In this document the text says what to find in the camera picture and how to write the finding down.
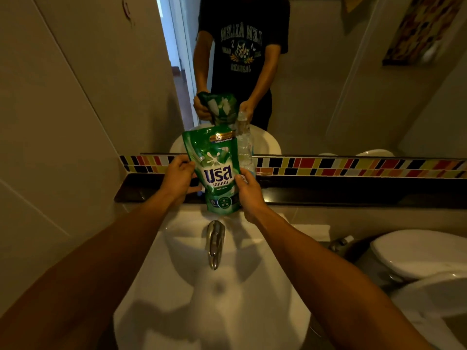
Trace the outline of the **chrome faucet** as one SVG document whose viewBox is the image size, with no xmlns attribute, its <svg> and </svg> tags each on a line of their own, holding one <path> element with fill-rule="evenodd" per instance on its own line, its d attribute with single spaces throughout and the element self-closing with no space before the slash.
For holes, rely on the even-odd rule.
<svg viewBox="0 0 467 350">
<path fill-rule="evenodd" d="M 219 220 L 211 221 L 207 226 L 206 247 L 208 263 L 212 270 L 217 270 L 222 257 L 225 239 L 225 225 Z"/>
</svg>

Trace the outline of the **person's right hand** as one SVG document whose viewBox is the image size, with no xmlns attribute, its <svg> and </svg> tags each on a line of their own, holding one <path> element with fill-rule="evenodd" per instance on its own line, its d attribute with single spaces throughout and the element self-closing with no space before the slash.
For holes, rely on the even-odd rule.
<svg viewBox="0 0 467 350">
<path fill-rule="evenodd" d="M 249 186 L 247 200 L 240 201 L 242 210 L 247 221 L 259 227 L 262 219 L 270 213 L 270 208 L 263 199 L 261 187 L 256 178 L 244 168 L 241 168 L 240 174 L 245 177 Z"/>
</svg>

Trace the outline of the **person's left hand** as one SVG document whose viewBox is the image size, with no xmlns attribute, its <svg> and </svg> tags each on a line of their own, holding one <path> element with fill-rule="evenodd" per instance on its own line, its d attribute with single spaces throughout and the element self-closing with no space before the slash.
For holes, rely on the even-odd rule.
<svg viewBox="0 0 467 350">
<path fill-rule="evenodd" d="M 158 196 L 168 207 L 172 208 L 184 202 L 191 180 L 196 177 L 194 170 L 195 163 L 190 161 L 187 154 L 176 156 L 169 164 L 158 191 Z"/>
</svg>

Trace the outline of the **wall mirror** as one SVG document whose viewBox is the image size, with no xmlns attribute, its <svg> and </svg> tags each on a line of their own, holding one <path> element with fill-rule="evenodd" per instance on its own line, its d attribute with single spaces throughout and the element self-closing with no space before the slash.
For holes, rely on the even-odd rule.
<svg viewBox="0 0 467 350">
<path fill-rule="evenodd" d="M 201 0 L 34 0 L 120 154 L 183 152 Z M 286 0 L 282 153 L 467 158 L 467 0 Z"/>
</svg>

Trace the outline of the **person's right forearm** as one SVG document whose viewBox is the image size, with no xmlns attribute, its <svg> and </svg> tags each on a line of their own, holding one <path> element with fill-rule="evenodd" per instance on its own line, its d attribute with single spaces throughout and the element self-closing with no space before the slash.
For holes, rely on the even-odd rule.
<svg viewBox="0 0 467 350">
<path fill-rule="evenodd" d="M 245 213 L 336 349 L 433 350 L 356 266 L 295 229 L 265 204 Z"/>
</svg>

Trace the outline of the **green detergent refill pouch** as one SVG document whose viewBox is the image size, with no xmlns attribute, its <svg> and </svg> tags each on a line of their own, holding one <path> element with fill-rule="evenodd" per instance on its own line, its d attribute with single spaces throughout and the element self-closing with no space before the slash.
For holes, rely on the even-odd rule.
<svg viewBox="0 0 467 350">
<path fill-rule="evenodd" d="M 233 129 L 226 124 L 182 134 L 195 173 L 205 188 L 207 210 L 220 216 L 237 212 L 240 207 L 235 177 L 241 173 L 238 143 Z"/>
</svg>

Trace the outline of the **clear plastic bottle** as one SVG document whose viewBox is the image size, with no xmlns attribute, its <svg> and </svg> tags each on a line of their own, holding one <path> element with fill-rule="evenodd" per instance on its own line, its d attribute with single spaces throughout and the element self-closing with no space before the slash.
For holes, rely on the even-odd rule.
<svg viewBox="0 0 467 350">
<path fill-rule="evenodd" d="M 256 165 L 253 160 L 253 137 L 246 112 L 239 111 L 236 122 L 236 138 L 238 144 L 238 160 L 241 168 L 256 176 Z"/>
</svg>

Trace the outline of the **chrome bidet sprayer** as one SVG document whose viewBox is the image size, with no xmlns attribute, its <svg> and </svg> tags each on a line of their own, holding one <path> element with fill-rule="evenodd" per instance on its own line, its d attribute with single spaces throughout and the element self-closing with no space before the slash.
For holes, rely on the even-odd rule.
<svg viewBox="0 0 467 350">
<path fill-rule="evenodd" d="M 342 237 L 340 239 L 336 239 L 331 241 L 328 249 L 333 253 L 339 253 L 344 250 L 346 247 L 349 247 L 352 242 L 354 241 L 354 237 L 352 235 L 348 235 L 346 237 Z"/>
</svg>

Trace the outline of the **white ceramic sink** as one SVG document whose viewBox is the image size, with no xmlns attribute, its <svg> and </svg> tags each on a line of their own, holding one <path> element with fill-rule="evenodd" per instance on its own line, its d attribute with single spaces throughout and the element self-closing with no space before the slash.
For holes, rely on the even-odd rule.
<svg viewBox="0 0 467 350">
<path fill-rule="evenodd" d="M 225 239 L 212 270 L 207 226 Z M 311 314 L 242 212 L 169 212 L 114 314 L 119 350 L 299 350 Z"/>
</svg>

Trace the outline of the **person's left forearm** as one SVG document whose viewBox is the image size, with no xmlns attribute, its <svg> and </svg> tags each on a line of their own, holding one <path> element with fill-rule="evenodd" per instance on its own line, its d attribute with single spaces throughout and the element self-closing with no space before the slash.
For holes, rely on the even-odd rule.
<svg viewBox="0 0 467 350">
<path fill-rule="evenodd" d="M 183 200 L 160 189 L 47 270 L 0 318 L 0 350 L 93 348 Z"/>
</svg>

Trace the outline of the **white toilet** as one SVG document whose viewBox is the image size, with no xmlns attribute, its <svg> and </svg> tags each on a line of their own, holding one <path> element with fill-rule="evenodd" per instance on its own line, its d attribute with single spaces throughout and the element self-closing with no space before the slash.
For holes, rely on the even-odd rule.
<svg viewBox="0 0 467 350">
<path fill-rule="evenodd" d="M 467 350 L 467 238 L 398 230 L 371 241 L 355 265 L 435 350 Z"/>
</svg>

